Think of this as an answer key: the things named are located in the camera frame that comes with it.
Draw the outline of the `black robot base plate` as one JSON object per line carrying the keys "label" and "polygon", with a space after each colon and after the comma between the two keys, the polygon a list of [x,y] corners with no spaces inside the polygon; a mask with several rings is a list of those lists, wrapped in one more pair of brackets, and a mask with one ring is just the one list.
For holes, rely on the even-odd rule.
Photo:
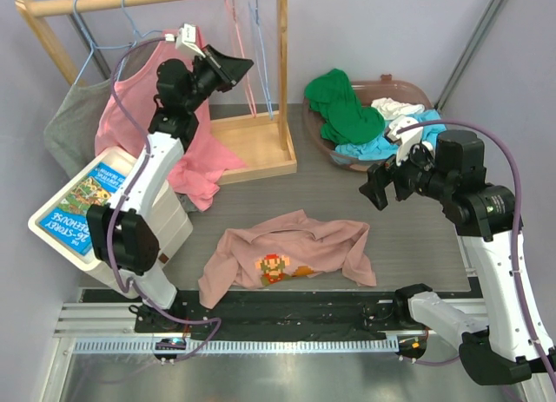
{"label": "black robot base plate", "polygon": [[393,293],[232,291],[212,310],[200,304],[197,291],[181,291],[177,299],[176,318],[222,321],[216,340],[350,341],[425,328],[400,316]]}

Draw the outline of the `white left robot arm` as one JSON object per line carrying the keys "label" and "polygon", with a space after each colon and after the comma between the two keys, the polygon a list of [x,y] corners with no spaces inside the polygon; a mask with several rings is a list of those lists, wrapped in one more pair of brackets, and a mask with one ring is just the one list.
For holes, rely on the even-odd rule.
{"label": "white left robot arm", "polygon": [[156,323],[174,332],[185,323],[178,290],[158,260],[159,241],[147,218],[172,168],[194,140],[198,108],[213,92],[227,92],[253,67],[248,58],[224,55],[211,45],[187,67],[170,58],[156,70],[155,113],[147,129],[139,128],[144,147],[118,190],[86,214],[92,249],[114,274],[122,293],[135,291]]}

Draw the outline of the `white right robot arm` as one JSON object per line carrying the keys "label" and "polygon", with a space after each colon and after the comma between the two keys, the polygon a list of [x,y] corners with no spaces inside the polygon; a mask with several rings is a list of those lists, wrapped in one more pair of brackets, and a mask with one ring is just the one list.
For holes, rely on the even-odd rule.
{"label": "white right robot arm", "polygon": [[512,385],[536,373],[553,379],[555,345],[526,273],[518,192],[486,181],[483,141],[466,130],[444,131],[434,145],[422,141],[418,129],[390,129],[385,137],[398,151],[368,169],[361,193],[379,210],[387,206],[388,185],[397,201],[419,194],[439,202],[477,273],[487,314],[476,320],[415,284],[395,291],[395,323],[434,330],[479,385]]}

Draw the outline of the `dusty pink mario t shirt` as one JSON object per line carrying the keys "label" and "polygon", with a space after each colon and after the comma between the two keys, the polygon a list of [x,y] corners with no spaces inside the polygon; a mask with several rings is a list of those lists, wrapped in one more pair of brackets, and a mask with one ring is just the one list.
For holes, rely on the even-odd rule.
{"label": "dusty pink mario t shirt", "polygon": [[212,309],[232,286],[259,289],[340,271],[359,286],[375,287],[365,247],[370,226],[318,221],[298,210],[251,228],[229,228],[198,280],[199,300]]}

